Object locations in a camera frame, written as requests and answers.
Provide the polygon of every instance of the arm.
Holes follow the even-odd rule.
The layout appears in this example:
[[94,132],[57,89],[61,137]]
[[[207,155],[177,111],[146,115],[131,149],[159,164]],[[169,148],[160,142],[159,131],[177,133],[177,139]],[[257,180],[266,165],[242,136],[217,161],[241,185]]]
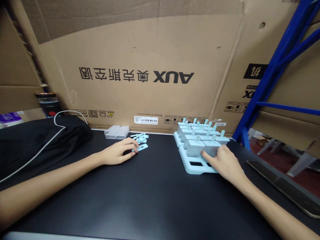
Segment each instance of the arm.
[[[0,192],[0,232],[53,194],[103,164],[122,163],[135,155],[138,142],[127,138],[80,161],[42,174]],[[124,151],[134,149],[126,155]]]
[[216,157],[210,157],[202,151],[202,156],[232,183],[256,207],[273,229],[284,240],[320,240],[320,237],[298,219],[272,201],[247,178],[238,159],[225,145],[222,145]]

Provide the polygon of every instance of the right hand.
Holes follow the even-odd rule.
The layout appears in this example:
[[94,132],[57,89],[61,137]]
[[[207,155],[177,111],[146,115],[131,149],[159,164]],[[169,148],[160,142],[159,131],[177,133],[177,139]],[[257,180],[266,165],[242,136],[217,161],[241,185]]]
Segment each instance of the right hand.
[[232,183],[235,187],[249,181],[244,174],[238,159],[226,145],[222,145],[218,148],[217,155],[214,158],[209,156],[205,151],[201,151],[201,155],[222,177]]

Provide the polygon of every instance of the hand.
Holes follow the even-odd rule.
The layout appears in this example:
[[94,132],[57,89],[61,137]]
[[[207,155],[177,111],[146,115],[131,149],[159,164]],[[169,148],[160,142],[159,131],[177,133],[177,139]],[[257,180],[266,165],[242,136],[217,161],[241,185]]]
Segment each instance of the hand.
[[[137,147],[139,147],[139,144],[136,140],[126,138],[96,153],[96,155],[101,160],[101,164],[115,165],[132,158],[138,152]],[[130,152],[124,156],[122,155],[124,151],[131,149],[133,149],[134,152]]]
[[227,179],[235,187],[241,186],[249,181],[244,174],[238,159],[226,145],[222,145],[218,148],[217,155],[214,158],[209,156],[205,151],[202,151],[201,155],[222,177]]

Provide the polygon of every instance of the hole in cardboard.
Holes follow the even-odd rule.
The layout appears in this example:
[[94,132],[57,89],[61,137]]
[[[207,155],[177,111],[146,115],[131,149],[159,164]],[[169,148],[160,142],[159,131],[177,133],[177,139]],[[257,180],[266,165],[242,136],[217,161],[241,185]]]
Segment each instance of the hole in cardboard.
[[260,24],[259,29],[262,29],[262,28],[264,28],[265,26],[266,26],[266,23],[265,23],[265,22],[262,22],[262,23]]
[[192,166],[203,166],[200,162],[190,162]]

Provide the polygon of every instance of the red floor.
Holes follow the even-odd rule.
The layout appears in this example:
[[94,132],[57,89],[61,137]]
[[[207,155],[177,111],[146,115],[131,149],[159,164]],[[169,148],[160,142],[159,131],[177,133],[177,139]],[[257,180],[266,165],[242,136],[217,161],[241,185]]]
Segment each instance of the red floor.
[[[257,154],[262,148],[258,144],[257,139],[255,138],[251,138],[250,146],[251,151],[255,154]],[[271,148],[264,151],[264,153],[261,154],[259,157],[282,173],[287,173],[289,169],[298,160],[298,157],[295,157],[283,151],[282,149],[280,149],[275,154],[270,153],[270,150]],[[303,188],[320,198],[320,172],[317,172],[312,169],[305,169],[297,176],[290,178],[296,183],[298,183],[300,186],[302,186]]]

